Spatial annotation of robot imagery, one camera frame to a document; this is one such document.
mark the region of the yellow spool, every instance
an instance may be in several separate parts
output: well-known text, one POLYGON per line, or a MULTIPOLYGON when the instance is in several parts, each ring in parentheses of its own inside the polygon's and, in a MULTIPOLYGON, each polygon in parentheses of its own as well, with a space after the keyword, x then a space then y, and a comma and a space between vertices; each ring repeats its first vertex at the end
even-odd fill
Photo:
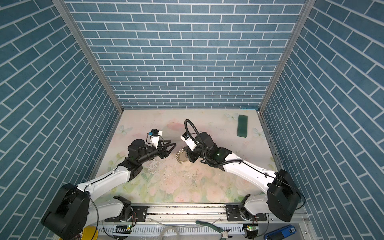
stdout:
MULTIPOLYGON (((83 236, 80 238, 80 234, 74 237, 71 240, 91 240, 92 236, 95 232, 96 227, 95 226, 88 226, 83 229, 83 236)), ((97 240, 97 237, 99 235, 99 232, 96 231, 95 236, 93 237, 93 240, 97 240)))

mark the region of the black motor housing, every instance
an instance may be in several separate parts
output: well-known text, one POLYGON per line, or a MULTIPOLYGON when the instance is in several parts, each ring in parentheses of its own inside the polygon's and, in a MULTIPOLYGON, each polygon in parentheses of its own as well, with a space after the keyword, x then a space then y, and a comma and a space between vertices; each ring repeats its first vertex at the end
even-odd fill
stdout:
POLYGON ((62 239, 72 239, 83 229, 88 216, 89 198, 67 183, 62 186, 41 219, 41 223, 62 239))
POLYGON ((288 172, 282 169, 276 173, 276 176, 279 180, 275 179, 269 184, 267 191, 268 207, 276 217, 284 222, 289 222, 299 203, 300 195, 296 190, 295 182, 288 172))

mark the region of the blue device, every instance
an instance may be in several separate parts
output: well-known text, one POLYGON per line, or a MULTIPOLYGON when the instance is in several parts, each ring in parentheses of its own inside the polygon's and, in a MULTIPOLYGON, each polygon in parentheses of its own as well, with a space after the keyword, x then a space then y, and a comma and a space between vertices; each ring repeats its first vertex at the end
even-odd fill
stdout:
POLYGON ((292 225, 287 225, 276 229, 264 235, 264 240, 282 240, 296 233, 296 228, 292 225))

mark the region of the black cable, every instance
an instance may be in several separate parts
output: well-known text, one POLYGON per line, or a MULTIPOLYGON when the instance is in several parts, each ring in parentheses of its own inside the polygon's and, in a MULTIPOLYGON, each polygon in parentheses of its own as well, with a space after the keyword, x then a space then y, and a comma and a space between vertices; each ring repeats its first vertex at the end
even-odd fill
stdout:
POLYGON ((116 171, 116 169, 117 169, 118 167, 119 167, 119 166, 117 166, 117 167, 115 168, 115 170, 113 170, 113 172, 111 172, 111 173, 108 174, 107 176, 103 177, 102 179, 99 179, 99 180, 94 181, 94 182, 90 182, 90 183, 84 188, 84 191, 85 191, 85 189, 86 189, 87 187, 89 187, 91 184, 94 184, 94 183, 96 183, 96 182, 98 182, 98 181, 101 181, 101 180, 103 180, 103 179, 106 179, 107 177, 109 177, 110 175, 112 175, 112 174, 116 171))
POLYGON ((229 161, 225 161, 225 162, 222 162, 222 163, 219 163, 219 164, 212 164, 209 162, 209 159, 207 158, 207 156, 205 155, 205 145, 204 145, 204 142, 200 136, 200 132, 197 130, 197 128, 195 127, 195 125, 191 122, 191 120, 189 119, 186 119, 184 121, 184 126, 185 126, 185 131, 187 132, 187 134, 190 136, 190 138, 192 138, 192 140, 198 145, 200 146, 201 148, 201 152, 202 152, 202 157, 203 157, 203 160, 208 164, 208 166, 210 167, 220 167, 220 166, 223 166, 223 165, 226 165, 226 164, 231 164, 231 163, 235 163, 235 162, 243 162, 243 160, 239 159, 239 160, 229 160, 229 161), (193 130, 195 131, 197 137, 198 137, 198 142, 196 142, 196 140, 192 137, 191 133, 189 132, 188 130, 188 126, 187 126, 187 123, 189 123, 191 125, 191 127, 193 128, 193 130))
POLYGON ((269 213, 267 213, 267 214, 268 214, 268 225, 266 226, 266 230, 265 230, 261 235, 255 236, 253 239, 255 239, 255 238, 257 238, 257 237, 260 237, 260 236, 263 236, 263 235, 267 232, 268 227, 269 227, 269 213))
POLYGON ((161 137, 161 139, 163 140, 161 147, 164 147, 164 138, 161 135, 159 135, 159 137, 161 137))
POLYGON ((91 240, 93 240, 93 238, 95 237, 95 234, 96 234, 96 232, 97 232, 97 227, 99 226, 99 210, 97 209, 96 204, 93 202, 91 196, 90 196, 87 192, 85 192, 85 194, 88 196, 88 198, 89 198, 89 199, 91 200, 91 202, 93 203, 93 205, 94 205, 94 207, 95 207, 95 209, 96 209, 96 213, 97 213, 96 229, 95 229, 95 232, 93 233, 93 236, 92 236, 92 238, 91 238, 91 240))
POLYGON ((255 171, 257 171, 257 172, 259 172, 259 173, 265 175, 266 177, 271 177, 271 178, 273 178, 273 179, 276 179, 277 181, 280 181, 281 183, 284 183, 285 185, 287 185, 287 186, 293 188, 294 190, 296 190, 297 193, 299 194, 300 200, 302 200, 302 198, 301 198, 302 196, 303 196, 303 198, 304 198, 303 204, 302 204, 300 207, 296 208, 296 210, 298 210, 298 209, 300 209, 300 208, 302 208, 302 207, 304 206, 304 204, 306 203, 305 196, 304 196, 304 194, 302 194, 298 189, 292 187, 292 186, 289 185, 288 183, 285 183, 285 182, 281 181, 281 180, 278 179, 278 178, 275 178, 275 177, 272 177, 272 176, 268 175, 268 173, 266 173, 266 172, 262 172, 262 171, 257 170, 256 168, 254 168, 254 167, 252 167, 252 166, 246 164, 245 162, 243 162, 243 163, 244 163, 245 165, 247 165, 248 167, 252 168, 253 170, 255 170, 255 171))
POLYGON ((151 144, 150 142, 148 142, 148 136, 149 136, 149 133, 147 133, 147 137, 145 138, 145 142, 146 142, 147 144, 151 144))
POLYGON ((104 220, 103 220, 103 231, 105 232, 105 234, 106 234, 108 237, 113 238, 113 239, 116 239, 115 237, 113 237, 113 234, 112 234, 112 236, 110 236, 110 235, 105 231, 105 229, 104 229, 104 220))

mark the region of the green-handled pliers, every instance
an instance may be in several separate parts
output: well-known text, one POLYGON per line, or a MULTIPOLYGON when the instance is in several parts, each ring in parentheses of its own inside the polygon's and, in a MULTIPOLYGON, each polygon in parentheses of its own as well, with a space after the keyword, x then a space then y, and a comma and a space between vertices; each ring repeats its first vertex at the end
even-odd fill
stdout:
POLYGON ((232 237, 232 236, 229 236, 229 235, 228 235, 228 232, 230 231, 230 229, 224 231, 222 228, 217 227, 217 226, 215 226, 215 225, 213 225, 213 224, 211 224, 211 223, 209 223, 209 222, 202 222, 202 221, 199 221, 199 220, 196 221, 196 224, 199 224, 199 225, 202 225, 202 226, 210 227, 210 228, 212 228, 213 230, 215 230, 215 231, 221 233, 221 238, 220 238, 220 240, 226 240, 226 239, 232 237))

